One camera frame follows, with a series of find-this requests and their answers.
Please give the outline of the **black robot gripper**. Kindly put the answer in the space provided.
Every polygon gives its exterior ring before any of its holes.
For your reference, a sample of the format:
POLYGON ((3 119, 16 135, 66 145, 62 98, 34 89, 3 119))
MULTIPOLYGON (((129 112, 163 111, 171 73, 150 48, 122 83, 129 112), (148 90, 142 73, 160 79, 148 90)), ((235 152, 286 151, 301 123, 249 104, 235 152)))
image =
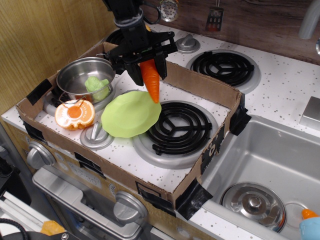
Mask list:
POLYGON ((144 22, 134 24, 115 24, 123 41, 115 48, 104 52, 115 71, 127 71, 134 83, 143 86, 144 81, 139 64, 154 60, 156 70, 164 80, 167 77, 166 58, 178 51, 172 31, 152 32, 144 22))

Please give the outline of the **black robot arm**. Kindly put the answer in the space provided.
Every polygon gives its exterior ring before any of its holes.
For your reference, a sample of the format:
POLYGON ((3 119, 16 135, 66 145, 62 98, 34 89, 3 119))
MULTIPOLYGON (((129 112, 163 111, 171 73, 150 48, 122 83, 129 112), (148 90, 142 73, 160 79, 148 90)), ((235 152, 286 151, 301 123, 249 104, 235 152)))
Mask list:
POLYGON ((143 86, 143 78, 139 64, 154 60, 156 70, 161 77, 167 77, 166 58, 176 52, 175 33, 148 31, 147 18, 141 5, 144 0, 105 0, 103 2, 114 15, 114 23, 120 29, 124 40, 116 48, 107 52, 112 68, 121 74, 127 71, 138 86, 143 86))

